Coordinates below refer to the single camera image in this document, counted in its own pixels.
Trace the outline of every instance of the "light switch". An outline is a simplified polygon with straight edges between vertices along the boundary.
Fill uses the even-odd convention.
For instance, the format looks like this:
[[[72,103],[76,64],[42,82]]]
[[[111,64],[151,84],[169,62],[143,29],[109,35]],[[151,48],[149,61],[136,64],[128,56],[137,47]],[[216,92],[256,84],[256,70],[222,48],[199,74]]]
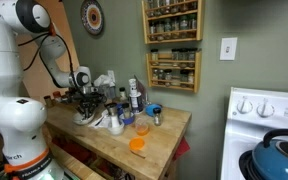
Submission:
[[[220,60],[233,61],[235,60],[237,37],[222,38]]]

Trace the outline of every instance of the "orange lid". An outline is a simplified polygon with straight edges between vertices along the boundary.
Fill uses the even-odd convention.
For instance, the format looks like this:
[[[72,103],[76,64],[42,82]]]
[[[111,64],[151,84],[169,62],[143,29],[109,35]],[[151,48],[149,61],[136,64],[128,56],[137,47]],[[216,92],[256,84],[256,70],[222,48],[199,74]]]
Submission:
[[[142,138],[136,137],[131,139],[129,146],[131,150],[139,150],[144,146],[144,144],[145,142]]]

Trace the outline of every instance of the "white stove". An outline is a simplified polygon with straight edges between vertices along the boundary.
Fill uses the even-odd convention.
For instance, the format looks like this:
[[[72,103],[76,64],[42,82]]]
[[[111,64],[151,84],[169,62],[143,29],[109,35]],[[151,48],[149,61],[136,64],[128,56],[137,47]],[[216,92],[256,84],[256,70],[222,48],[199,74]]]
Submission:
[[[273,129],[288,129],[288,93],[232,88],[225,128],[221,180],[244,180],[240,156]]]

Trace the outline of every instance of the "orange cup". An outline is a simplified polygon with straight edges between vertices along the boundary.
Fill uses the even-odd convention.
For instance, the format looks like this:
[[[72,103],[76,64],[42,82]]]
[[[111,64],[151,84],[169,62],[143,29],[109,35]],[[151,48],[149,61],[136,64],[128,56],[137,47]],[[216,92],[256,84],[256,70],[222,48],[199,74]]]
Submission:
[[[135,121],[135,130],[138,135],[144,136],[149,131],[149,124],[144,119],[137,119]]]

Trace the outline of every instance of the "blue kettle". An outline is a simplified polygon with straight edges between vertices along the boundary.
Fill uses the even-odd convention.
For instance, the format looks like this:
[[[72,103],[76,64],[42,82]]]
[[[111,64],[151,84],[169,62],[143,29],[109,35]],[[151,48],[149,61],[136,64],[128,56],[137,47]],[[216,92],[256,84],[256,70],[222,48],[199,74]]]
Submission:
[[[288,136],[288,129],[269,131],[252,151],[254,167],[265,180],[288,179],[288,141],[276,136]]]

